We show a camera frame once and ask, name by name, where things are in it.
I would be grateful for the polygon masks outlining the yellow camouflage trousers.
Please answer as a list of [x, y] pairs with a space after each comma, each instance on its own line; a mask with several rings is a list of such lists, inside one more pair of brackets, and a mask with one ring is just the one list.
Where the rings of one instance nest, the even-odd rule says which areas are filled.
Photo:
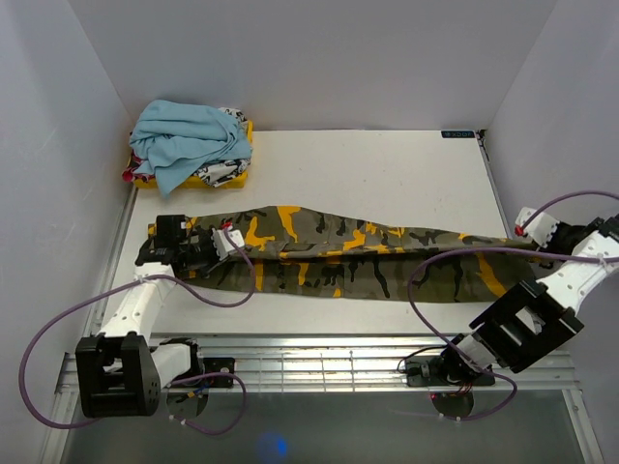
[[307, 297], [421, 303], [493, 302], [534, 273], [506, 248], [531, 244], [424, 227], [396, 227], [299, 206], [265, 206], [187, 217], [190, 226], [231, 226], [245, 248], [197, 287]]

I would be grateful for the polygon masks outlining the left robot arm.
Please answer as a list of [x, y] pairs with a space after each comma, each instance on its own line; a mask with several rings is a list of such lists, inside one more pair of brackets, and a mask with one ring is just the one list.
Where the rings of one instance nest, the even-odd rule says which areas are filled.
[[198, 384], [205, 363], [187, 338], [152, 348], [156, 319], [184, 271], [211, 271], [233, 251], [225, 232], [190, 226], [180, 215], [159, 216], [156, 232], [134, 261], [133, 288], [95, 335], [75, 349], [81, 409], [85, 417], [148, 417], [162, 389], [178, 380]]

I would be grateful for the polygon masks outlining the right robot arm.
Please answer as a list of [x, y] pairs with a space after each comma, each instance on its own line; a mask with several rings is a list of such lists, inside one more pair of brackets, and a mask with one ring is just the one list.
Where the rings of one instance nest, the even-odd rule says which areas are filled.
[[618, 273], [618, 218], [576, 242], [571, 257], [546, 277], [523, 280], [478, 316], [472, 332], [454, 338], [437, 359], [439, 377], [473, 384], [494, 363], [519, 373], [578, 334], [585, 298]]

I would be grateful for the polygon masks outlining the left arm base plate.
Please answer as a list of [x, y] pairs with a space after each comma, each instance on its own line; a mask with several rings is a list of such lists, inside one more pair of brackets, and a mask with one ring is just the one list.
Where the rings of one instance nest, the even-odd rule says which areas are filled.
[[190, 369], [177, 376], [172, 387], [205, 390], [209, 388], [228, 389], [233, 380], [228, 374], [234, 374], [236, 360], [230, 357], [200, 358], [192, 361]]

